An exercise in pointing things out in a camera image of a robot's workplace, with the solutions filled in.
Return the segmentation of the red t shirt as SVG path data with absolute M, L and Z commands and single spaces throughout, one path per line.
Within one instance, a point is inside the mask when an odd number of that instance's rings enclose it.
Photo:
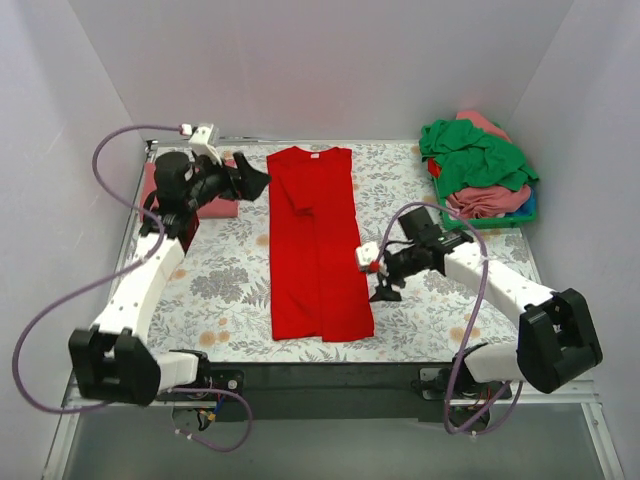
M 289 147 L 267 158 L 272 336 L 351 342 L 374 334 L 352 183 L 352 152 Z

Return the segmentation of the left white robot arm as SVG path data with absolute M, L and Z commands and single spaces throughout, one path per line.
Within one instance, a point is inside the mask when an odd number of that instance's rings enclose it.
M 205 354 L 171 350 L 155 356 L 148 350 L 151 320 L 197 232 L 198 210 L 217 198 L 254 201 L 271 181 L 241 152 L 231 164 L 216 164 L 205 154 L 168 152 L 156 158 L 153 178 L 155 188 L 143 206 L 154 216 L 141 225 L 132 271 L 92 325 L 74 330 L 68 342 L 86 399 L 146 406 L 174 387 L 193 400 L 211 392 Z

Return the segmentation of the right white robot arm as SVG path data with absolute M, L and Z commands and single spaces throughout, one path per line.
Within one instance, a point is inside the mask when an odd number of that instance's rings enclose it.
M 460 229 L 444 231 L 425 207 L 396 217 L 405 235 L 401 250 L 369 242 L 356 248 L 360 271 L 378 284 L 371 301 L 401 301 L 407 278 L 436 271 L 473 290 L 517 328 L 513 344 L 480 344 L 455 356 L 459 367 L 446 379 L 455 393 L 475 397 L 492 382 L 526 382 L 550 394 L 603 360 L 585 297 L 569 288 L 557 291 L 527 279 L 497 260 Z

